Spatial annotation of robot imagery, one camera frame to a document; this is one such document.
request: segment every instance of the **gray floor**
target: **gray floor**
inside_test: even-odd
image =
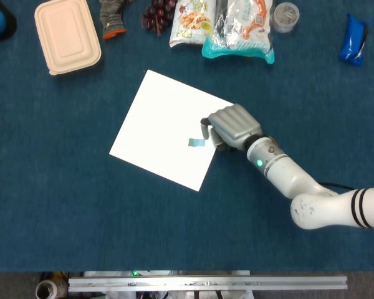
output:
[[[311,273],[311,275],[340,275],[341,273]],[[374,272],[345,273],[348,290],[255,292],[255,299],[374,299]],[[0,273],[0,299],[33,299],[39,280],[38,273]]]

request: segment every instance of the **cable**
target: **cable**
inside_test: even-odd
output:
[[[342,189],[346,189],[346,190],[356,190],[357,189],[357,188],[353,188],[353,187],[346,186],[346,185],[341,185],[341,184],[336,184],[336,183],[319,182],[319,184],[322,185],[322,186],[337,187],[337,188],[342,188]]]

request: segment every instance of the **chip bag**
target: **chip bag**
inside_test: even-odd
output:
[[[273,0],[219,0],[216,25],[205,40],[202,55],[261,57],[272,64],[272,7]]]
[[[169,45],[204,44],[211,31],[216,12],[216,0],[179,0],[175,7]]]

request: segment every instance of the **small blue paper piece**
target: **small blue paper piece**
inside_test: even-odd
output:
[[[205,139],[193,139],[190,138],[188,140],[188,146],[197,147],[197,146],[205,146]]]
[[[348,14],[348,26],[339,58],[353,65],[361,66],[363,49],[368,34],[368,21],[360,22]]]

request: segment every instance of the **food container lid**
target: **food container lid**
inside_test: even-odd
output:
[[[51,0],[35,10],[37,33],[51,75],[96,64],[101,48],[86,0]]]
[[[283,2],[273,13],[273,28],[281,33],[290,32],[299,20],[299,9],[295,4]]]

